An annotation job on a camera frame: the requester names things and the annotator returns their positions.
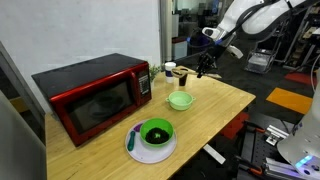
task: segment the small cup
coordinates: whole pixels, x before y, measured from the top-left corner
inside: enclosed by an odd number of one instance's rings
[[[164,66],[165,66],[165,69],[166,69],[166,81],[167,81],[167,83],[173,83],[173,76],[172,76],[171,70],[176,67],[176,63],[167,62],[167,63],[164,64]]]
[[[184,75],[182,78],[179,78],[179,86],[186,85],[187,77],[188,77],[188,74]]]

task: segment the white cup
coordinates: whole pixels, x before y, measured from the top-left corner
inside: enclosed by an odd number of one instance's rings
[[[171,69],[176,67],[176,63],[174,62],[167,62],[164,64],[166,69],[166,81],[167,83],[173,83],[173,76],[171,73]]]

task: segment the white wall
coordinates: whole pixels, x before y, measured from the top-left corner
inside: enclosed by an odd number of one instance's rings
[[[156,0],[1,0],[0,41],[46,112],[32,74],[111,53],[160,64]]]

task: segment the dark green bowl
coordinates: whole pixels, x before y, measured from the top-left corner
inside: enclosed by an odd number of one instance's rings
[[[153,128],[160,128],[160,129],[166,131],[169,134],[169,139],[166,142],[161,143],[161,144],[151,144],[151,143],[147,142],[146,135]],[[172,139],[172,136],[173,136],[173,132],[174,132],[173,126],[169,121],[162,119],[162,118],[152,118],[142,124],[142,126],[140,128],[140,137],[141,137],[142,141],[148,146],[162,147],[162,146],[168,144],[168,142],[170,142],[170,140]]]

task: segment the microwave control panel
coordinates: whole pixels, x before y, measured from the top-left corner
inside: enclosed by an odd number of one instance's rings
[[[150,81],[147,71],[142,71],[138,74],[139,77],[139,86],[141,95],[148,94],[150,91]]]

